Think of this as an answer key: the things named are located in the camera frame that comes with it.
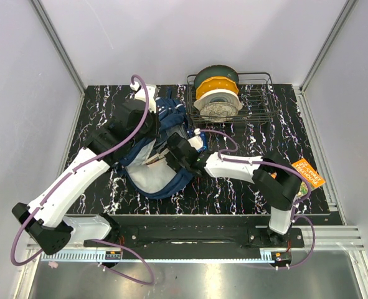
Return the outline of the navy blue student backpack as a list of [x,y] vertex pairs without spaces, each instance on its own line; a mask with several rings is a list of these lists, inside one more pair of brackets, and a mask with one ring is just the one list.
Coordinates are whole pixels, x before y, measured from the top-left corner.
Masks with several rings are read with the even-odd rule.
[[130,146],[128,153],[119,160],[122,172],[134,188],[149,199],[164,199],[182,190],[194,177],[186,169],[175,171],[167,165],[166,159],[145,165],[145,161],[156,153],[167,149],[167,139],[178,133],[189,139],[186,109],[178,99],[167,90],[164,98],[156,98],[159,118],[158,136],[140,138]]

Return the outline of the orange yellow paperback book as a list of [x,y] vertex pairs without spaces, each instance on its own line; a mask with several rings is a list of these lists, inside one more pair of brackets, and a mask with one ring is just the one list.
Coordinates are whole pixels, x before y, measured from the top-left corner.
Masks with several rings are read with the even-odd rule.
[[297,172],[307,180],[312,191],[321,187],[325,183],[324,178],[320,176],[312,165],[310,165],[304,158],[293,163],[292,167],[294,167]]

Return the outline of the dark blue 1984 book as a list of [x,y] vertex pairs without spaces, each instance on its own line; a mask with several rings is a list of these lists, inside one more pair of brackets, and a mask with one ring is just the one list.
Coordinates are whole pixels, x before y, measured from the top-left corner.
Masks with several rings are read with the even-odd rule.
[[164,159],[164,157],[169,153],[168,149],[164,149],[163,151],[161,151],[160,153],[156,153],[154,156],[148,158],[144,163],[145,165],[150,165],[153,163],[158,162],[159,160]]

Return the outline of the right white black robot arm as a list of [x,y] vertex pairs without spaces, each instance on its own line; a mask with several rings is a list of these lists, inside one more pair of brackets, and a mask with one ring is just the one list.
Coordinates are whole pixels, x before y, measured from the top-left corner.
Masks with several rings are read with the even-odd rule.
[[278,154],[254,157],[225,154],[236,152],[236,148],[200,152],[177,133],[167,139],[167,150],[167,164],[173,169],[182,168],[195,176],[230,178],[255,185],[270,206],[268,228],[260,234],[260,243],[281,247],[288,242],[295,221],[295,207],[311,194],[312,188],[307,179]]

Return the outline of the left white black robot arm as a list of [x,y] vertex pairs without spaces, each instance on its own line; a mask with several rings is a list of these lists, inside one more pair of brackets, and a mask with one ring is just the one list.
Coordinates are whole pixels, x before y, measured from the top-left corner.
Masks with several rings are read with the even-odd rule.
[[135,145],[152,139],[158,114],[153,99],[131,99],[117,109],[116,116],[93,131],[70,166],[40,196],[28,204],[17,203],[12,214],[21,223],[12,245],[27,232],[42,251],[52,255],[69,243],[98,239],[115,245],[118,224],[109,216],[68,217],[67,211],[85,190],[123,158]]

